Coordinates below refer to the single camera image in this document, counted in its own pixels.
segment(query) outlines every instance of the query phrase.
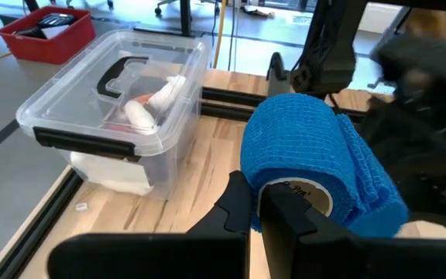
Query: small white label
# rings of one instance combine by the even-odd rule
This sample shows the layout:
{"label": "small white label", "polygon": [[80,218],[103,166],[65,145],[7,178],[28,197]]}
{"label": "small white label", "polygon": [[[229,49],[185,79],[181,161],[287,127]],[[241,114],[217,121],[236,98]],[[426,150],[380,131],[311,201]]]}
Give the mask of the small white label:
{"label": "small white label", "polygon": [[86,211],[87,209],[87,202],[81,202],[75,205],[75,210],[77,210],[78,212]]}

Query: clear plastic storage box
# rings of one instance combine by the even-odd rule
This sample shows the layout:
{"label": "clear plastic storage box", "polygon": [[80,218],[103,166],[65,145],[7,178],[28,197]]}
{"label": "clear plastic storage box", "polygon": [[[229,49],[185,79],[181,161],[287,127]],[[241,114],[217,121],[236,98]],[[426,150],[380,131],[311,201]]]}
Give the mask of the clear plastic storage box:
{"label": "clear plastic storage box", "polygon": [[83,179],[168,199],[194,137],[209,49],[202,42],[106,33],[17,111]]}

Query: tape core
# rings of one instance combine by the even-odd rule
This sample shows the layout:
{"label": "tape core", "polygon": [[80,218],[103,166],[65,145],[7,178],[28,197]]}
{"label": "tape core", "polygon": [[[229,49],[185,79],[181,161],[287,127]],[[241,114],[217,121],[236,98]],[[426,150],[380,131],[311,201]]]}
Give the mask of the tape core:
{"label": "tape core", "polygon": [[326,217],[330,216],[333,211],[333,198],[330,192],[323,185],[306,178],[300,177],[286,177],[276,179],[266,183],[264,187],[259,190],[258,196],[258,208],[257,213],[259,215],[261,205],[261,194],[265,187],[276,183],[286,183],[296,194],[308,200],[312,206]]}

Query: plastic box lid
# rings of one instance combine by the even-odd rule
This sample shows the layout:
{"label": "plastic box lid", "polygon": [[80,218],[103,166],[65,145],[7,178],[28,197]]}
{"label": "plastic box lid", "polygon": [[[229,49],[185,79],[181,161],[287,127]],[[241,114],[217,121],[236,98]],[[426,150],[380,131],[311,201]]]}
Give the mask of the plastic box lid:
{"label": "plastic box lid", "polygon": [[[131,143],[135,155],[157,155],[177,143],[200,98],[208,59],[209,48],[196,39],[112,31],[45,83],[16,119],[33,137],[39,127]],[[152,127],[132,124],[125,104],[161,90],[163,98],[144,105]]]}

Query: black latch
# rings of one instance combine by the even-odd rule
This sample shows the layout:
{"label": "black latch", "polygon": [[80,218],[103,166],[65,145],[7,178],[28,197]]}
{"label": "black latch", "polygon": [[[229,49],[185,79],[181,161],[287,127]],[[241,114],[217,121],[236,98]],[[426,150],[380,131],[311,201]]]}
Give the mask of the black latch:
{"label": "black latch", "polygon": [[34,127],[33,130],[36,140],[41,146],[117,159],[127,158],[129,161],[135,162],[140,159],[135,155],[136,146],[133,143],[42,127]]}

